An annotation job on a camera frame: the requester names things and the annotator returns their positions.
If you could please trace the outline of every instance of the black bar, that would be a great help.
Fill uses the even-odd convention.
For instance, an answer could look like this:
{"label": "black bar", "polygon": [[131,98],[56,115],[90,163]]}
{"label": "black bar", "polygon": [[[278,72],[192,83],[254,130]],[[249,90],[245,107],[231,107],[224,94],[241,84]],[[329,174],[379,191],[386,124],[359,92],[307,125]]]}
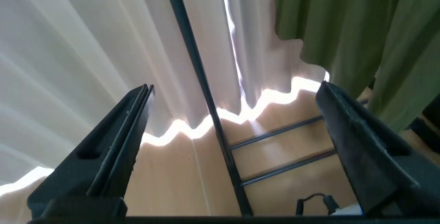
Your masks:
{"label": "black bar", "polygon": [[309,120],[301,121],[301,122],[298,122],[298,123],[295,123],[295,124],[290,124],[288,126],[284,126],[282,128],[278,128],[278,129],[270,131],[270,132],[268,132],[266,134],[262,134],[262,135],[259,135],[257,137],[253,137],[253,138],[251,138],[249,140],[245,140],[244,142],[239,142],[237,144],[231,145],[231,150],[234,150],[234,149],[237,149],[237,148],[241,148],[242,146],[246,146],[248,144],[253,144],[254,142],[261,141],[262,139],[266,139],[266,138],[272,137],[274,135],[278,135],[278,134],[284,133],[286,131],[290,131],[290,130],[292,130],[294,128],[299,128],[301,126],[311,124],[311,123],[316,122],[316,121],[321,120],[321,119],[322,119],[322,116],[319,115],[318,117],[313,117],[313,118],[311,118]]}
{"label": "black bar", "polygon": [[201,90],[205,96],[206,104],[208,105],[209,113],[211,114],[212,121],[214,123],[217,139],[220,143],[221,152],[225,159],[226,167],[228,168],[229,176],[234,186],[237,201],[239,202],[241,214],[244,216],[253,216],[252,208],[250,206],[246,192],[241,186],[241,178],[237,166],[235,165],[234,157],[229,149],[229,144],[226,139],[225,133],[220,123],[220,118],[216,110],[216,105],[206,79],[204,66],[200,59],[199,49],[195,42],[193,30],[191,28],[188,14],[186,13],[183,0],[170,0],[173,7],[174,15],[176,16],[177,23],[179,24],[180,32],[184,38],[186,49],[191,58],[192,66],[194,67],[197,79],[199,79]]}
{"label": "black bar", "polygon": [[330,150],[330,151],[327,151],[327,152],[320,153],[320,154],[315,155],[313,157],[304,159],[302,161],[297,161],[297,162],[291,163],[289,165],[282,166],[282,167],[277,168],[275,170],[263,173],[261,175],[252,177],[250,179],[246,179],[246,180],[243,181],[242,186],[248,186],[251,183],[256,183],[256,182],[261,181],[263,179],[267,179],[267,178],[279,175],[279,174],[281,174],[283,172],[287,172],[288,170],[292,170],[292,169],[298,168],[300,166],[305,166],[305,165],[307,165],[307,164],[309,164],[311,162],[315,162],[315,161],[327,158],[328,156],[332,156],[332,155],[335,155],[335,154],[336,154],[336,150],[333,149],[333,150]]}

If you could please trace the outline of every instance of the wooden floor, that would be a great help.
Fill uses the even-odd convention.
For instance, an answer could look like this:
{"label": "wooden floor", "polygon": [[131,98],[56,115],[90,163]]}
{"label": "wooden floor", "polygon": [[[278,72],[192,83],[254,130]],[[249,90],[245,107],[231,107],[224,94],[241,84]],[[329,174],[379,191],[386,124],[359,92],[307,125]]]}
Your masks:
{"label": "wooden floor", "polygon": [[[366,90],[360,97],[369,96]],[[253,122],[223,121],[230,144],[319,115],[314,93],[301,91],[290,104],[271,104]],[[402,134],[431,160],[439,159],[412,132]],[[242,179],[333,148],[318,121],[234,150]],[[314,192],[331,194],[341,207],[356,202],[337,155],[246,186],[255,215],[294,215],[296,200]],[[128,215],[240,215],[221,150],[211,128],[201,139],[178,135],[163,147],[144,144],[137,156],[125,201]],[[305,215],[326,215],[322,200],[305,204]]]}

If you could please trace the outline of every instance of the light under curtain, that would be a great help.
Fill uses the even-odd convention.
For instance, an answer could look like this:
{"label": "light under curtain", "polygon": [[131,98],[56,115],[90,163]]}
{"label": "light under curtain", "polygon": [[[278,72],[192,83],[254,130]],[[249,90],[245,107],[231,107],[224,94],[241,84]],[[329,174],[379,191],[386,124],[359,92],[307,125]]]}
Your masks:
{"label": "light under curtain", "polygon": [[[324,78],[299,59],[299,41],[275,35],[274,0],[184,3],[224,113],[255,108],[264,89],[299,90],[295,76]],[[55,168],[144,83],[156,98],[143,142],[210,119],[169,0],[0,0],[0,63],[0,185]]]}

